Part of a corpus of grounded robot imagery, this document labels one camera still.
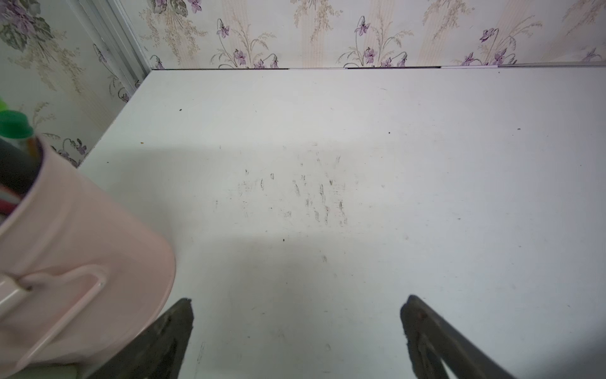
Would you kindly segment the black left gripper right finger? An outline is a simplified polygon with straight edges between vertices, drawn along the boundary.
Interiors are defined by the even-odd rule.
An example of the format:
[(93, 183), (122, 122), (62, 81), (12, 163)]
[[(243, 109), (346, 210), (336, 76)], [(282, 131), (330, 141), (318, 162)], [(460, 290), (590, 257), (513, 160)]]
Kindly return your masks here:
[(512, 377), (418, 296), (409, 296), (400, 319), (416, 377)]

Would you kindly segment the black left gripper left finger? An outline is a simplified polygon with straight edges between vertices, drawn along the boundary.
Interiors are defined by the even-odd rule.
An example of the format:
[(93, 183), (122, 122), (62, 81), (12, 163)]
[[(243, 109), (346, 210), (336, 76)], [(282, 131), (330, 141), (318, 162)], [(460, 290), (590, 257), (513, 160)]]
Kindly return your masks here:
[(192, 300), (181, 298), (89, 377), (174, 379), (193, 330)]

